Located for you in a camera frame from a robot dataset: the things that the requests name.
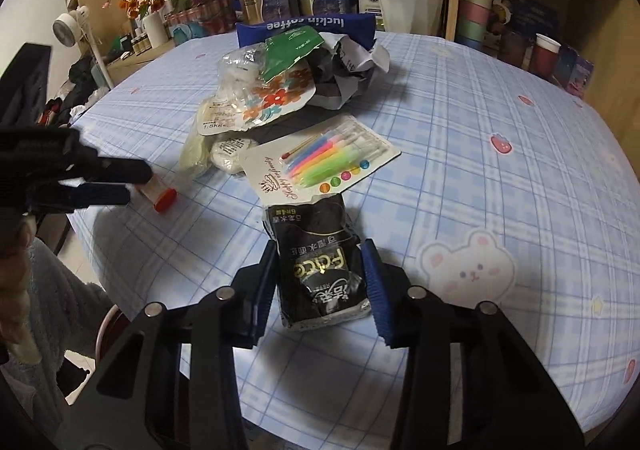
white fan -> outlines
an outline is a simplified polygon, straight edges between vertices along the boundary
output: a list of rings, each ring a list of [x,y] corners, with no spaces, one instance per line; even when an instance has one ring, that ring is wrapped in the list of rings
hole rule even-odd
[[[95,44],[94,34],[89,25],[89,8],[81,6],[77,10],[71,10],[68,14],[62,14],[53,23],[53,33],[63,46],[71,48],[82,36],[85,36],[91,45],[91,51],[98,62],[100,71],[107,81],[110,89],[113,89],[113,82],[107,71],[102,55]]]

table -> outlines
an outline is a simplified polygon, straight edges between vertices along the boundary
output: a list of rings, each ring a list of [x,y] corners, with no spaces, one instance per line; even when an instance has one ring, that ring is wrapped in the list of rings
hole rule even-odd
[[[596,426],[638,375],[640,185],[626,157],[593,108],[527,72],[442,39],[378,37],[390,72],[344,110],[402,154],[344,192],[359,233],[428,283],[426,245],[460,249],[471,231],[489,232],[516,266],[503,310],[582,428]],[[191,40],[151,62],[79,120],[84,140],[177,182],[194,111],[236,45],[234,34]],[[258,134],[268,141],[331,114],[307,106]],[[72,223],[132,316],[153,300],[197,302],[256,263],[261,216],[244,177],[212,170],[164,216],[136,195]],[[404,352],[385,348],[371,317],[289,333],[274,300],[266,336],[236,351],[236,369],[243,415],[270,432],[312,450],[386,448]]]
[[[152,48],[151,50],[146,50],[146,52],[140,53],[139,55],[136,55],[134,53],[124,60],[121,58],[117,58],[107,65],[107,71],[111,76],[113,84],[118,85],[120,82],[134,74],[139,69],[144,68],[149,62],[154,61],[156,58],[159,58],[160,56],[164,55],[164,53],[174,48],[174,39],[169,39],[162,46],[159,46],[158,48]]]

metal bolt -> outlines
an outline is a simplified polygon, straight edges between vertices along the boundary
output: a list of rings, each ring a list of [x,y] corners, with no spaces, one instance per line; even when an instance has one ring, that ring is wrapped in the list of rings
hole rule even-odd
[[[229,300],[236,294],[236,290],[231,286],[223,286],[216,291],[216,297],[220,300]]]
[[[407,290],[406,293],[414,300],[421,300],[427,296],[427,290],[422,286],[412,286]]]
[[[158,316],[162,313],[162,304],[159,302],[151,302],[145,307],[145,315]]]
[[[496,313],[498,313],[498,306],[489,301],[481,302],[480,311],[482,311],[485,315],[495,315]]]

white wall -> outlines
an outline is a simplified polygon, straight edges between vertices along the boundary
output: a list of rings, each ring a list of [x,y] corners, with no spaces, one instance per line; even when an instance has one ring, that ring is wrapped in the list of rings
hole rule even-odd
[[[65,0],[4,0],[0,6],[0,73],[25,42],[53,46],[47,95],[55,96],[68,78],[69,68],[80,57],[77,46],[66,48],[51,29],[53,21],[64,12]]]

gray sweater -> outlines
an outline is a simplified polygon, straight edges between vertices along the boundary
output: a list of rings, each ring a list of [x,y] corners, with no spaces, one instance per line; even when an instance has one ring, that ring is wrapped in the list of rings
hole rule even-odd
[[[29,321],[42,362],[26,366],[11,356],[1,371],[40,430],[53,438],[69,408],[56,383],[65,351],[94,358],[98,329],[113,303],[100,286],[80,281],[39,239],[30,256]]]

